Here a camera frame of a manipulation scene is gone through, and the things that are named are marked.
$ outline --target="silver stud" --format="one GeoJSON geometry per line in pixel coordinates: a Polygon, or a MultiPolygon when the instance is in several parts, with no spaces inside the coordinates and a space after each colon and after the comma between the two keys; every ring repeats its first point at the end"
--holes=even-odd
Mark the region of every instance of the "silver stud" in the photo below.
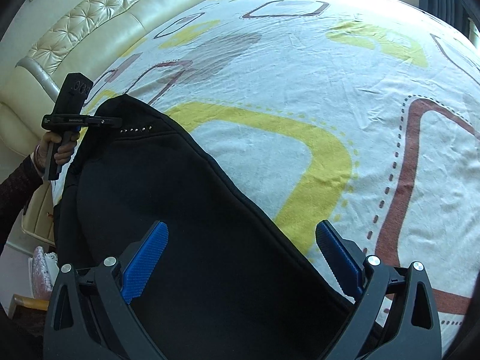
{"type": "Polygon", "coordinates": [[[104,266],[114,266],[117,263],[117,259],[115,257],[107,257],[103,260],[104,266]]]}
{"type": "Polygon", "coordinates": [[[423,271],[423,264],[419,261],[416,261],[413,263],[413,267],[417,270],[417,271],[423,271]]]}
{"type": "Polygon", "coordinates": [[[71,265],[70,264],[63,265],[62,268],[61,268],[61,271],[65,274],[70,272],[71,271],[71,265]]]}
{"type": "Polygon", "coordinates": [[[371,266],[379,266],[380,265],[380,259],[377,256],[370,256],[367,259],[367,261],[371,266]]]}

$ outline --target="bed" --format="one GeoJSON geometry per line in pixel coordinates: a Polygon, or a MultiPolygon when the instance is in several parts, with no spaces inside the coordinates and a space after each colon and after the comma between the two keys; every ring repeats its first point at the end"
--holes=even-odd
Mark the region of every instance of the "bed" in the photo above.
{"type": "Polygon", "coordinates": [[[82,112],[128,93],[172,117],[339,292],[322,219],[389,264],[422,261],[445,351],[480,266],[479,66],[397,0],[207,0],[116,60],[82,112]]]}

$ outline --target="person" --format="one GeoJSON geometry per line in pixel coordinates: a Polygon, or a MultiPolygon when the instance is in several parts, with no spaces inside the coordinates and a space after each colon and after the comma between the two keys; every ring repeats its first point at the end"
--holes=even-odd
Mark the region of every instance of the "person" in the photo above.
{"type": "MultiPolygon", "coordinates": [[[[58,165],[68,163],[74,153],[79,134],[61,145],[56,154],[58,165]]],[[[47,132],[18,168],[0,185],[0,253],[7,242],[11,228],[33,193],[43,184],[47,150],[50,142],[60,143],[62,138],[54,132],[47,132]]],[[[33,337],[11,321],[5,312],[0,311],[0,353],[2,359],[41,359],[42,337],[33,337]]]]}

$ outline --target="blue gripper pad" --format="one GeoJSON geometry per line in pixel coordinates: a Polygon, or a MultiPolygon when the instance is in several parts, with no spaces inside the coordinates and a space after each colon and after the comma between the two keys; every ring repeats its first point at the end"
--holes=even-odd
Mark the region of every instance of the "blue gripper pad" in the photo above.
{"type": "Polygon", "coordinates": [[[315,238],[343,293],[360,299],[364,291],[363,252],[353,241],[340,237],[326,220],[317,225],[315,238]]]}
{"type": "Polygon", "coordinates": [[[121,294],[127,304],[139,297],[169,241],[165,223],[158,223],[123,271],[121,294]]]}

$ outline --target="bracelet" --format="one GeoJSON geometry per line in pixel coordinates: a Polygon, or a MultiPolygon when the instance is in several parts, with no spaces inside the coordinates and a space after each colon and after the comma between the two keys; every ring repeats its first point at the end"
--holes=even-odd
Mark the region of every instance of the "bracelet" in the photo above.
{"type": "Polygon", "coordinates": [[[35,150],[33,152],[33,162],[34,162],[34,165],[35,167],[37,168],[37,170],[40,172],[40,173],[45,173],[45,167],[41,167],[39,164],[38,164],[38,148],[40,147],[40,144],[37,144],[37,147],[35,147],[35,150]]]}

